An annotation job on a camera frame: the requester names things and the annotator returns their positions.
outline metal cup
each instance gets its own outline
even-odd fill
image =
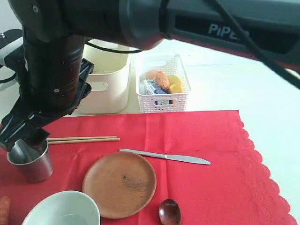
[[[53,173],[47,140],[39,146],[30,147],[20,139],[7,154],[7,159],[11,164],[17,166],[30,183],[42,182]]]

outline butter knife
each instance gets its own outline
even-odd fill
[[[164,159],[181,161],[181,162],[186,162],[186,163],[210,165],[209,161],[207,161],[203,158],[198,158],[198,157],[193,157],[193,156],[166,155],[166,154],[158,154],[158,153],[147,152],[147,151],[137,151],[137,150],[132,150],[132,149],[120,149],[120,151],[127,151],[127,152],[132,152],[135,154],[139,154],[139,155],[156,157],[156,158],[164,158]]]

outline wooden plate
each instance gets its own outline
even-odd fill
[[[105,218],[125,218],[152,199],[156,175],[142,156],[115,152],[100,158],[85,175],[82,190],[97,203]]]

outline cable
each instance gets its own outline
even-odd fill
[[[89,45],[91,47],[94,47],[94,48],[97,48],[99,50],[102,50],[102,51],[107,51],[107,52],[110,52],[110,53],[119,53],[119,54],[133,54],[133,53],[140,53],[142,52],[142,50],[128,50],[128,51],[121,51],[121,50],[114,50],[114,49],[110,49],[110,48],[104,48],[104,47],[100,47],[98,45],[94,45],[90,42],[87,42],[85,43],[86,45]]]
[[[229,23],[229,26],[232,27],[234,32],[238,35],[240,40],[244,43],[244,45],[251,51],[264,65],[277,73],[280,77],[288,81],[290,84],[300,89],[300,79],[286,71],[281,65],[276,63],[274,60],[267,57],[249,38],[245,32],[243,31],[240,24],[234,19],[234,17],[219,3],[218,0],[204,0],[207,5],[212,6],[220,16]]]
[[[11,77],[7,78],[7,79],[4,79],[4,80],[0,80],[0,84],[1,83],[7,83],[7,82],[10,82],[12,81],[13,79],[15,79],[17,73],[15,73],[14,75],[12,75]]]

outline chopsticks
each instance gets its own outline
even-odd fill
[[[49,144],[69,144],[69,143],[88,143],[88,142],[115,142],[119,141],[117,136],[100,137],[53,137],[48,138]]]

